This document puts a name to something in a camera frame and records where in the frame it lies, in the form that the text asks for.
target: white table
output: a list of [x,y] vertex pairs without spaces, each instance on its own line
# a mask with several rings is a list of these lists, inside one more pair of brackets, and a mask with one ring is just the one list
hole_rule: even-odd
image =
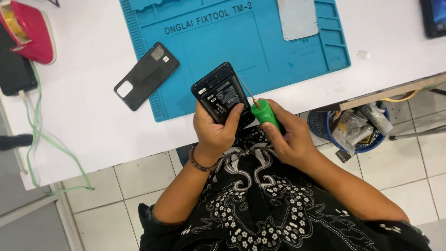
[[[86,172],[197,141],[192,114],[157,123],[149,102],[132,112],[113,92],[136,56],[118,0],[23,2],[45,11],[57,48],[51,66],[37,65],[46,130],[79,158]],[[337,0],[352,66],[258,97],[300,113],[446,71],[446,37],[424,36],[418,0]],[[361,63],[356,51],[371,58]],[[37,91],[31,92],[34,102]],[[1,96],[13,134],[30,133],[19,97]],[[20,148],[24,159],[27,148]],[[40,184],[80,175],[75,162],[43,140],[32,158]],[[22,175],[33,189],[29,175]]]

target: blue basket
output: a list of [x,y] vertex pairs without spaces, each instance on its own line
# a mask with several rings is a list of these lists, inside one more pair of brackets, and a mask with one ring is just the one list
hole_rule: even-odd
[[[383,106],[384,106],[384,110],[385,110],[384,116],[386,116],[386,118],[388,120],[390,120],[387,107],[385,105],[383,105]],[[331,135],[330,126],[329,126],[330,113],[331,112],[311,111],[308,114],[308,119],[307,119],[308,126],[310,128],[310,131],[314,135],[332,142],[333,145],[335,145],[337,148],[345,151],[345,149],[342,146],[340,146],[335,141],[333,136]],[[356,149],[355,153],[364,153],[364,152],[370,151],[370,150],[374,149],[375,147],[377,147],[379,144],[381,144],[381,142],[383,142],[385,138],[386,138],[385,135],[382,135],[379,131],[376,131],[372,143],[370,145],[357,144],[356,148],[355,148]]]

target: tablet screen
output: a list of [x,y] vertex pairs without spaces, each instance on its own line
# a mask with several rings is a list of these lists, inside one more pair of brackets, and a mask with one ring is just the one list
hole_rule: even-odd
[[446,0],[431,0],[436,31],[446,30]]

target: blue silicone repair mat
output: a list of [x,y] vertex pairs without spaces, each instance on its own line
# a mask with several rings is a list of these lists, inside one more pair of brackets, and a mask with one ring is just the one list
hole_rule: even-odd
[[161,42],[180,67],[150,98],[160,122],[194,112],[190,87],[228,61],[255,95],[350,66],[334,0],[319,34],[285,41],[277,0],[120,0],[138,60]]

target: battery label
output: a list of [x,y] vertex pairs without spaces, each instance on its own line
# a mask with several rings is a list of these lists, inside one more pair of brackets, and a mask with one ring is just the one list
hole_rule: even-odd
[[220,84],[213,92],[209,92],[206,99],[222,120],[226,120],[231,108],[240,103],[240,98],[230,81]]

